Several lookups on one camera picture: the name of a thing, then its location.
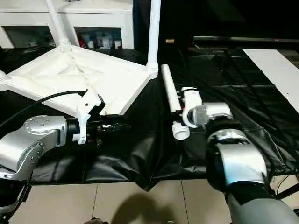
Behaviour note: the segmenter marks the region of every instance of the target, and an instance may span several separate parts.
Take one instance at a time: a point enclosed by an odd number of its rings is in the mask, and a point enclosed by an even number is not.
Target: table
[[[0,69],[8,73],[48,50],[2,50]],[[99,51],[140,64],[147,61],[132,49]],[[197,87],[204,102],[230,105],[248,138],[261,150],[270,176],[298,173],[299,115],[243,51],[203,49],[188,55],[174,51],[159,62],[169,64],[177,90]],[[32,102],[13,92],[0,92],[0,121]],[[1,135],[41,114],[63,115],[39,105]],[[136,182],[150,190],[160,180],[206,178],[203,132],[194,129],[189,139],[174,140],[161,75],[147,84],[125,117],[131,131],[105,136],[99,150],[74,142],[46,153],[33,172],[32,184]]]

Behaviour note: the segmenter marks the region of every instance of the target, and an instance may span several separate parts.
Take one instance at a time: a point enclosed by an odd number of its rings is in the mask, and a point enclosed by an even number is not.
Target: white pvc leg
[[[71,51],[69,39],[66,37],[63,24],[59,19],[53,0],[46,0],[46,3],[58,35],[59,46],[64,47],[63,48],[64,51]]]
[[[158,42],[160,25],[161,0],[152,0],[150,8],[149,26],[149,56],[146,67],[149,71],[158,71]]]

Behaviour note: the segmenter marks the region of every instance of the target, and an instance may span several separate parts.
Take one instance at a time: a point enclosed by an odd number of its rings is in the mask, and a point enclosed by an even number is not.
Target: shelf
[[[132,14],[133,0],[55,0],[60,13]],[[0,13],[45,13],[44,0],[1,0]]]

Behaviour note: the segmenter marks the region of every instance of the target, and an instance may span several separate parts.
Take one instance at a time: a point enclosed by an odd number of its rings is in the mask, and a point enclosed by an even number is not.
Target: glass cabinet door
[[[82,48],[117,49],[122,48],[121,28],[74,27]]]
[[[3,26],[15,48],[55,47],[48,26]]]

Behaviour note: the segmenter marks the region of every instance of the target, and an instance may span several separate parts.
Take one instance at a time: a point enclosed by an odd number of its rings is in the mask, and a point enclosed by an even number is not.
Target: white pvc pipe
[[[164,85],[167,93],[170,112],[173,113],[175,111],[181,111],[182,110],[181,105],[178,100],[177,91],[172,80],[169,66],[167,64],[162,64],[161,72],[162,72],[162,77],[164,80]]]
[[[63,24],[59,19],[59,16],[58,16],[58,13],[57,13],[57,10],[55,8],[53,0],[46,0],[46,3],[47,3],[47,6],[48,6],[48,10],[49,10],[51,19],[53,21],[55,30],[56,30],[57,35],[58,35],[59,45],[69,45],[70,44],[69,39],[65,35]]]
[[[181,111],[181,105],[178,100],[176,88],[174,86],[169,66],[167,64],[161,65],[162,77],[166,89],[170,112]],[[177,140],[185,140],[190,136],[190,130],[187,126],[182,125],[180,122],[174,121],[172,124],[172,135]]]
[[[158,70],[158,42],[161,0],[151,0],[149,25],[149,55],[146,67],[150,71]]]

